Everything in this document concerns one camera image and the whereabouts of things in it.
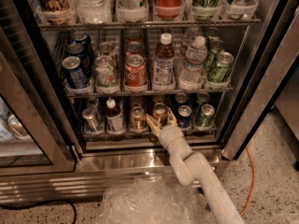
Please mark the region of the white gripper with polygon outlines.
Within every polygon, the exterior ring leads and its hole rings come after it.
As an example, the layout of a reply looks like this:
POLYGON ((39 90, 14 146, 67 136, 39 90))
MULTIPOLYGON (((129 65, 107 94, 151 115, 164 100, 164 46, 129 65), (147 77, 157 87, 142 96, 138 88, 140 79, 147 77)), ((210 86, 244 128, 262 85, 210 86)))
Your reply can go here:
POLYGON ((170 145, 180 144, 184 141, 184 134, 177 126, 177 119, 171 108, 167 108, 167 126, 161 129, 161 123, 151 115, 146 115, 146 121, 155 136, 159 136, 160 144, 168 149, 170 145))

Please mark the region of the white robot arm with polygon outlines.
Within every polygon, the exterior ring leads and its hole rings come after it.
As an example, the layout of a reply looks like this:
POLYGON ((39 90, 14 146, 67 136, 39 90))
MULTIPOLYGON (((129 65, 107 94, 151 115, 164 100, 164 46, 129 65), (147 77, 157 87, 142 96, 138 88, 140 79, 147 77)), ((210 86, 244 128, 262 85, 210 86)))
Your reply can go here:
POLYGON ((186 141, 171 109, 167 108, 164 127, 149 114, 146 120, 160 144, 168 151, 169 162, 179 183, 188 186, 199 182, 217 224, 245 224, 206 157, 201 152, 193 151, 186 141))

